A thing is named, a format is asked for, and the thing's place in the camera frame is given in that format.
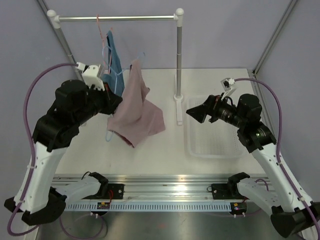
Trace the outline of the blue plastic hanger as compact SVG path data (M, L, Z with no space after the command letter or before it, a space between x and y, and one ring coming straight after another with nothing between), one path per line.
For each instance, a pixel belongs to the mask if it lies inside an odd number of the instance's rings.
M104 83L108 84L113 93L121 97L125 88L124 72L129 70L132 64L123 68L115 48L105 46L104 52L106 63L109 64L110 74L105 74L103 67L101 79Z

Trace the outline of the pink tank top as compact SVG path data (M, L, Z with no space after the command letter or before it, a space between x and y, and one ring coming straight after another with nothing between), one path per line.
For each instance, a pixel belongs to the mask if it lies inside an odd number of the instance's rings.
M107 121L107 130L117 134L133 148L147 137L166 129L163 111L146 99L149 92L140 61L135 59L130 65L122 102Z

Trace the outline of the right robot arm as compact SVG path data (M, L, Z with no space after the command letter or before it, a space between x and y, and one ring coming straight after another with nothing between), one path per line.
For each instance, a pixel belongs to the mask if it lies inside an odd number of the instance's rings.
M320 204L312 200L294 179L284 159L277 151L277 140L261 122L262 106L257 96L243 94L238 104L227 97L209 95L204 103L186 113L199 123L222 120L237 127L240 143L257 160L269 178L275 194L260 187L245 172L228 178L227 193L236 199L253 201L270 217L277 233L283 238L316 226L320 220Z

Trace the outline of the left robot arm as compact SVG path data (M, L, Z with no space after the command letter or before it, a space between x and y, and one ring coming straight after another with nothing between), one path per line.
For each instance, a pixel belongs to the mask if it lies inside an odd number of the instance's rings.
M22 221L29 226L52 223L64 212L70 202L95 197L108 197L108 179L97 172L66 187L51 186L60 160L80 126L97 114L110 115L122 102L122 97L109 88L98 90L80 80L67 80L55 90L55 100L47 113L36 123L31 142L35 156L28 169L32 171L28 190L22 203L23 191L5 200L4 206L22 213Z

